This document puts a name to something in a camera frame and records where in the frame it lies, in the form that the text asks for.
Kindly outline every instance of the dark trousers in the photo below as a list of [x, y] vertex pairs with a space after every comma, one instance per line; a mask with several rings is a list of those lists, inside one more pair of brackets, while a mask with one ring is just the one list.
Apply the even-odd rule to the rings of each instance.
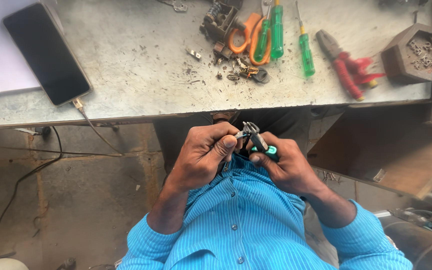
[[[260, 128], [260, 133], [269, 131], [282, 139], [296, 141], [301, 152], [306, 155], [309, 138], [311, 110], [309, 107], [269, 108], [238, 111], [229, 122], [239, 130], [244, 122], [253, 122]], [[171, 117], [153, 120], [161, 152], [163, 153], [164, 169], [171, 172], [180, 154], [189, 129], [194, 126], [213, 124], [208, 112], [196, 113], [188, 117]], [[240, 151], [248, 156], [245, 148]]]

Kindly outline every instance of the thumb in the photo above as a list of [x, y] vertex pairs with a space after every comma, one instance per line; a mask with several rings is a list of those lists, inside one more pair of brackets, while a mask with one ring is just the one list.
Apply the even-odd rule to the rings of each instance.
[[208, 152], [206, 158], [211, 164], [219, 164], [236, 147], [238, 140], [233, 135], [226, 135], [217, 141], [213, 148]]
[[261, 152], [254, 152], [249, 156], [249, 160], [255, 165], [255, 166], [261, 166], [262, 168], [266, 169], [266, 171], [269, 173], [269, 175], [274, 175], [278, 171], [281, 170], [278, 164], [274, 162], [269, 156], [267, 156], [265, 153]]

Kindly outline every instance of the workbench surface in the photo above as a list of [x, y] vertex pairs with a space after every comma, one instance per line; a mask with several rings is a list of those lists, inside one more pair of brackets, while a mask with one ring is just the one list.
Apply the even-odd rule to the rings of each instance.
[[[57, 12], [65, 37], [86, 72], [93, 91], [82, 97], [91, 119], [132, 119], [254, 108], [357, 103], [344, 90], [315, 34], [333, 35], [354, 58], [372, 57], [369, 72], [384, 72], [380, 52], [413, 23], [417, 1], [379, 7], [377, 0], [300, 0], [299, 7], [313, 52], [315, 75], [304, 78], [294, 1], [284, 7], [285, 54], [263, 67], [267, 84], [226, 78], [227, 61], [214, 66], [212, 40], [199, 25], [209, 0], [186, 0], [186, 13], [157, 0], [59, 0]], [[259, 0], [245, 0], [245, 21]], [[419, 8], [418, 22], [432, 26], [432, 1]], [[201, 61], [185, 48], [199, 52]], [[223, 74], [219, 80], [215, 76]], [[430, 83], [399, 85], [386, 77], [366, 92], [364, 103], [411, 102], [430, 98]], [[83, 119], [72, 104], [51, 105], [44, 92], [0, 95], [0, 128], [63, 125]]]

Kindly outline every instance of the phone screen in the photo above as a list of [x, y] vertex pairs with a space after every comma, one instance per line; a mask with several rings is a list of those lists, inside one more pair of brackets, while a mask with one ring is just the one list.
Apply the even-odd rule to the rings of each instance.
[[9, 15], [3, 24], [54, 105], [89, 91], [86, 77], [42, 4]]

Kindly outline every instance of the orange scissors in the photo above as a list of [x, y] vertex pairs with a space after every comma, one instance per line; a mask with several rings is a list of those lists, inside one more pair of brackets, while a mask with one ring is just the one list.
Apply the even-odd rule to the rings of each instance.
[[[268, 13], [269, 7], [272, 5], [272, 3], [272, 0], [261, 0], [261, 10], [263, 15]], [[239, 31], [237, 28], [231, 30], [231, 33], [229, 34], [229, 37], [227, 39], [228, 48], [236, 54], [242, 53], [244, 50], [248, 49], [249, 45], [249, 60], [255, 66], [267, 64], [269, 63], [269, 60], [271, 58], [271, 38], [268, 38], [266, 52], [264, 53], [262, 60], [260, 62], [257, 62], [254, 58], [256, 46], [258, 44], [259, 32], [261, 31], [261, 23], [265, 18], [266, 16], [261, 17], [261, 15], [257, 13], [251, 13], [248, 20], [243, 23], [246, 26], [246, 29], [244, 29], [243, 33], [244, 43], [241, 46], [234, 46], [234, 34]], [[268, 29], [268, 37], [271, 37], [270, 29]]]

